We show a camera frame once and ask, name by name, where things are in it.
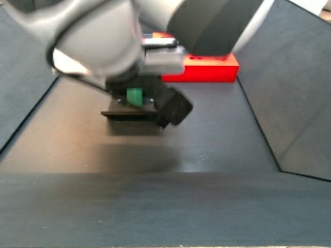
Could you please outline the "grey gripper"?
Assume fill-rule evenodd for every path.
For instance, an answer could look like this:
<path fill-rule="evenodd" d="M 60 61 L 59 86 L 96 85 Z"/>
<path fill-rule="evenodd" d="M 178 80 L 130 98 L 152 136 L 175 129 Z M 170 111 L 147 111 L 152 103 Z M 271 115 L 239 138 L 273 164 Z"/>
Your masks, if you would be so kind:
<path fill-rule="evenodd" d="M 68 77 L 103 80 L 106 91 L 127 103 L 126 81 L 136 77 L 179 75 L 184 72 L 187 51 L 175 38 L 143 38 L 140 52 L 130 63 L 131 53 L 115 57 L 106 51 L 95 62 L 87 61 L 88 53 L 71 55 L 62 49 L 54 50 L 55 69 Z M 179 125 L 192 111 L 192 103 L 174 87 L 158 84 L 154 87 L 154 107 L 158 110 L 156 125 L 164 129 L 170 124 Z"/>

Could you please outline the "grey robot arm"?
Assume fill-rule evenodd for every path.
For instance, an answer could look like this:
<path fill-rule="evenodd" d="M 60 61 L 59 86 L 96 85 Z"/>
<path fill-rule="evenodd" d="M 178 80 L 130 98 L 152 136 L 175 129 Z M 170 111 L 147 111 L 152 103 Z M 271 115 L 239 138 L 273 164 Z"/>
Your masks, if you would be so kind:
<path fill-rule="evenodd" d="M 156 123 L 178 125 L 192 103 L 164 75 L 184 71 L 187 55 L 227 56 L 258 31 L 274 0 L 0 0 L 39 42 L 50 67 L 131 104 L 154 100 Z"/>

